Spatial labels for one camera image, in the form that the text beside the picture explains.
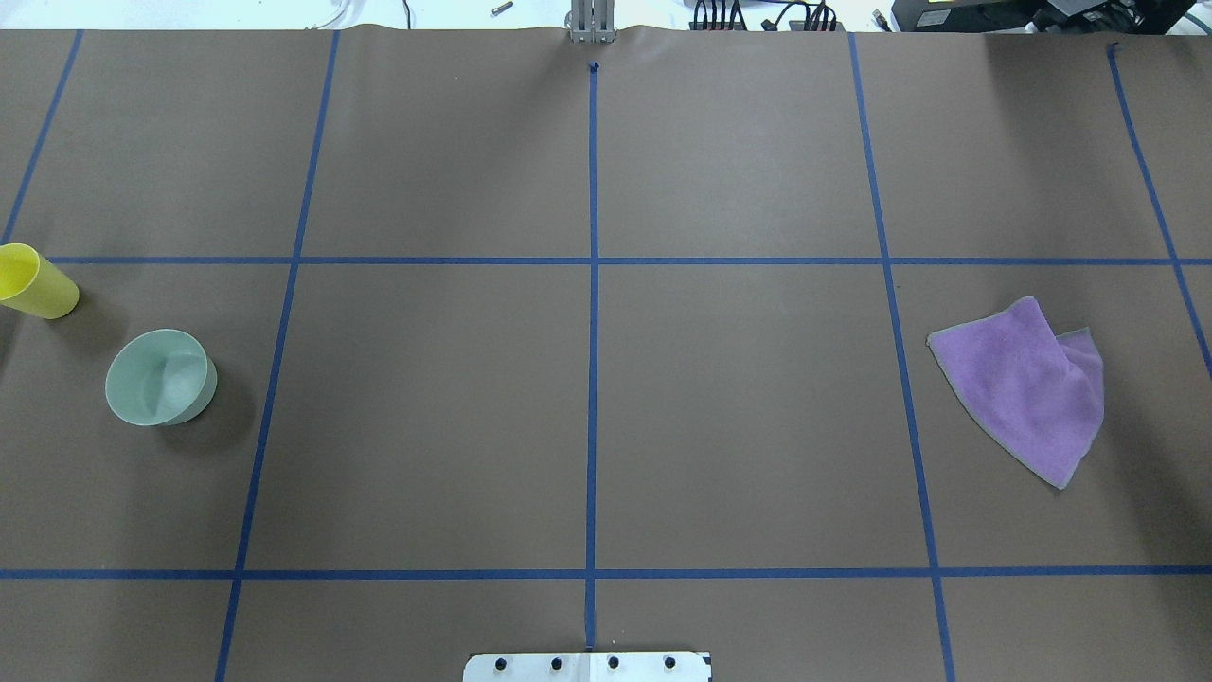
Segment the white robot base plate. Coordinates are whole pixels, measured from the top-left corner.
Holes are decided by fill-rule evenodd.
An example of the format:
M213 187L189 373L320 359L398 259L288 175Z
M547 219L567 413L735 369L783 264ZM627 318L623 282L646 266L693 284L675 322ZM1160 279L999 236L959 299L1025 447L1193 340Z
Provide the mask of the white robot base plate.
M711 681L709 653L484 653L469 657L463 681Z

